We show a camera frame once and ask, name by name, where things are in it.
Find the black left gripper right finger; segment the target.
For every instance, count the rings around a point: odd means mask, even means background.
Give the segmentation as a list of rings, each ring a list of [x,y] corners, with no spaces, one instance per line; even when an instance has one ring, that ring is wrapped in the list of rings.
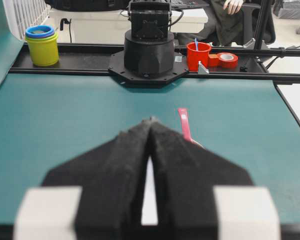
[[[266,187],[245,168],[154,122],[154,180],[159,224],[175,240],[279,240],[280,221]]]

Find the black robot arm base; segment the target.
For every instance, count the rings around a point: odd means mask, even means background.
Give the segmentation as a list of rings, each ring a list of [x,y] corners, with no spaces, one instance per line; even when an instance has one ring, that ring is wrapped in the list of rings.
[[[108,70],[133,84],[170,83],[189,72],[187,60],[175,52],[172,7],[168,1],[132,0],[128,5],[131,29],[124,49],[110,57]]]

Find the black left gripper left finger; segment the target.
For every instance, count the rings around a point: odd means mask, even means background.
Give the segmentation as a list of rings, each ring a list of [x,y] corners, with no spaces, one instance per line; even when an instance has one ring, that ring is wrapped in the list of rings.
[[[150,122],[50,169],[29,188],[14,223],[16,240],[119,240],[141,219]]]

